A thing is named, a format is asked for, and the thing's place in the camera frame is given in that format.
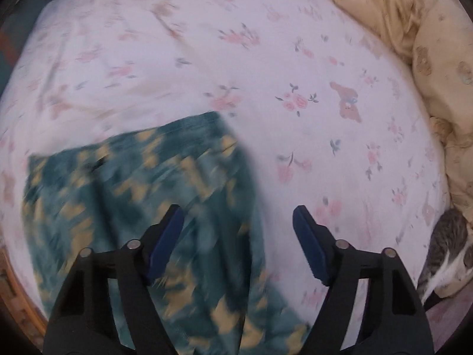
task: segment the beige comforter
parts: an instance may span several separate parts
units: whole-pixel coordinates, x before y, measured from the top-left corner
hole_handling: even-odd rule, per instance
[[[451,0],[334,0],[405,62],[445,146],[452,204],[473,224],[473,23]],[[437,289],[453,295],[469,277]]]

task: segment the teal patterned towel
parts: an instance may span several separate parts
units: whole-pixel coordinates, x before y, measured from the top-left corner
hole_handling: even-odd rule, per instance
[[[150,293],[179,354],[298,352],[307,327],[266,282],[255,189],[236,142],[209,112],[31,157],[23,215],[47,313],[83,247],[119,248],[175,203],[184,229]],[[132,346],[110,289],[120,339]]]

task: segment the tabby cat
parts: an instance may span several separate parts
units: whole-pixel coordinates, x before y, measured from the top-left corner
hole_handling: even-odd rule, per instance
[[[472,243],[462,213],[456,208],[445,211],[432,231],[429,251],[417,284],[422,304],[434,289],[449,284],[458,275],[462,261],[465,270],[461,278],[469,276],[473,271]]]

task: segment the white floral bedsheet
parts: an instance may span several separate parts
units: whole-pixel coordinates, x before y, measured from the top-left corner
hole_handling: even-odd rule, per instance
[[[394,247],[417,280],[448,203],[443,154],[408,67],[331,0],[54,0],[0,103],[1,225],[37,304],[28,156],[209,110],[247,151],[269,276],[302,319],[326,289],[292,230],[299,204],[359,249]]]

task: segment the wooden bed frame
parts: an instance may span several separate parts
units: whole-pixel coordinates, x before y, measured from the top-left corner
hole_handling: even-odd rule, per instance
[[[0,248],[0,298],[26,337],[41,350],[47,321],[26,295],[3,247]]]

